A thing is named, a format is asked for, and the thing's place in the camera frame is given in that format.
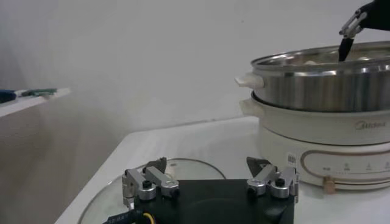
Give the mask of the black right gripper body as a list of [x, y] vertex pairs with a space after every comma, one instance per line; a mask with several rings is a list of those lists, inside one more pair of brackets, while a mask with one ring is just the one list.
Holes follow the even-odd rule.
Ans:
[[360, 7], [366, 18], [360, 22], [361, 28], [389, 30], [389, 0], [374, 0]]

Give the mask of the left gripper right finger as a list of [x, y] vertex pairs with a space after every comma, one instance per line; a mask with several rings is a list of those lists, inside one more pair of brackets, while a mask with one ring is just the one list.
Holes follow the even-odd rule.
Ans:
[[247, 183], [247, 193], [260, 197], [267, 192], [274, 198], [287, 199], [292, 197], [299, 201], [299, 174], [294, 167], [279, 170], [266, 159], [246, 158], [247, 166], [252, 174]]

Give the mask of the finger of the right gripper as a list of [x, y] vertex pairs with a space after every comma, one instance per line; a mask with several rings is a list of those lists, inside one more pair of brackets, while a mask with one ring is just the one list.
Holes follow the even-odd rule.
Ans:
[[338, 61], [345, 61], [354, 42], [355, 36], [363, 28], [360, 23], [367, 18], [367, 13], [357, 10], [352, 17], [341, 27], [339, 34], [342, 35], [342, 41], [338, 48]]

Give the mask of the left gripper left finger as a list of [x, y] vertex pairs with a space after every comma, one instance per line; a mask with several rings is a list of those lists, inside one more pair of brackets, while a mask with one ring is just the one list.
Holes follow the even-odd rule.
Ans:
[[123, 204], [131, 208], [135, 198], [152, 201], [157, 192], [162, 197], [176, 200], [180, 196], [179, 181], [165, 174], [168, 160], [162, 157], [149, 161], [141, 170], [126, 169], [121, 177]]

